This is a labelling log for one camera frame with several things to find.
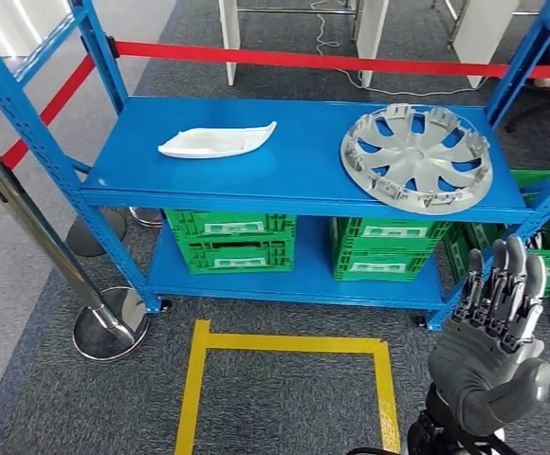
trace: stanchion base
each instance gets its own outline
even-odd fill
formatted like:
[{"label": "stanchion base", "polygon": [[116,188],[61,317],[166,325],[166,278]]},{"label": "stanchion base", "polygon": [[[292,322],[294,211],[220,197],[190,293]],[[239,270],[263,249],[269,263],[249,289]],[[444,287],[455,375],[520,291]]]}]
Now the stanchion base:
[{"label": "stanchion base", "polygon": [[130,328],[134,341],[116,337],[102,326],[91,308],[85,306],[76,316],[73,331],[73,343],[79,354],[90,360],[110,362],[125,357],[144,339],[148,331],[149,316],[135,291],[129,287],[113,287],[103,291],[102,296],[106,306],[119,322]]},{"label": "stanchion base", "polygon": [[[101,213],[119,240],[126,235],[126,230],[128,227],[126,224],[126,218],[110,209],[101,209]],[[76,255],[84,258],[93,258],[104,253],[104,250],[85,226],[85,223],[79,218],[70,226],[70,230],[68,231],[65,242]]]},{"label": "stanchion base", "polygon": [[138,224],[146,228],[161,228],[163,219],[158,209],[143,209],[141,207],[130,207],[132,216]]}]

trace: wheel cover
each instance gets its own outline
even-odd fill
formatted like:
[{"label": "wheel cover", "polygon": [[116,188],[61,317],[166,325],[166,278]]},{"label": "wheel cover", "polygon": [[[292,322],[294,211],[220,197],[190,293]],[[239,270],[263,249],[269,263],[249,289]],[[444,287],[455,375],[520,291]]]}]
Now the wheel cover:
[{"label": "wheel cover", "polygon": [[342,139],[342,164],[362,190],[398,209],[438,215],[472,207],[492,185],[489,144],[443,107],[391,104]]}]

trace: black wire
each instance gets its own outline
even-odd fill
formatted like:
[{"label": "black wire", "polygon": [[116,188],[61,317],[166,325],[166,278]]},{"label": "black wire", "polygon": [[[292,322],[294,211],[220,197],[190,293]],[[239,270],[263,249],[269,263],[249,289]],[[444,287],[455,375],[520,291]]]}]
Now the black wire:
[{"label": "black wire", "polygon": [[347,455],[360,455],[360,454],[372,454],[372,455],[399,455],[395,452],[390,452],[389,450],[383,450],[381,448],[372,448],[372,447],[357,447],[347,452]]}]

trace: retractable belt stanchion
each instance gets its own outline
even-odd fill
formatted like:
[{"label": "retractable belt stanchion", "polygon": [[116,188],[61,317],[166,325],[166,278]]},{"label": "retractable belt stanchion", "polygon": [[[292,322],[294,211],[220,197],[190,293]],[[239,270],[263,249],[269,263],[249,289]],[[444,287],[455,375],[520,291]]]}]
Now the retractable belt stanchion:
[{"label": "retractable belt stanchion", "polygon": [[133,289],[113,287],[99,292],[1,156],[0,200],[86,305],[77,316],[73,334],[75,347],[82,355],[115,360],[131,353],[144,338],[148,315]]},{"label": "retractable belt stanchion", "polygon": [[138,224],[147,228],[160,228],[163,224],[161,210],[143,209],[140,207],[130,207],[132,216]]},{"label": "retractable belt stanchion", "polygon": [[[119,240],[123,239],[128,229],[126,218],[113,209],[101,209],[107,224],[110,226]],[[67,234],[64,240],[67,245],[77,256],[84,258],[93,258],[102,256],[106,251],[94,237],[89,227],[83,223],[83,220],[76,218]]]}]

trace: shelf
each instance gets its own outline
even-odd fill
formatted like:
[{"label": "shelf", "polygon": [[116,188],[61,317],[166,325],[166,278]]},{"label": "shelf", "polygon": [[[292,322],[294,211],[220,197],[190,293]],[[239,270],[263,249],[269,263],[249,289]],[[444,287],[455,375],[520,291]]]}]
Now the shelf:
[{"label": "shelf", "polygon": [[[382,104],[298,100],[130,98],[82,191],[95,206],[214,209],[419,219],[372,199],[340,163],[339,146],[360,115]],[[483,108],[446,106],[489,143],[494,181],[482,202],[440,220],[521,223],[526,207]],[[159,144],[193,127],[278,122],[264,145],[221,159],[171,158]]]},{"label": "shelf", "polygon": [[332,274],[326,218],[298,220],[292,272],[189,274],[172,233],[161,230],[147,286],[159,294],[437,309],[443,304],[434,260],[413,282],[338,282]]}]

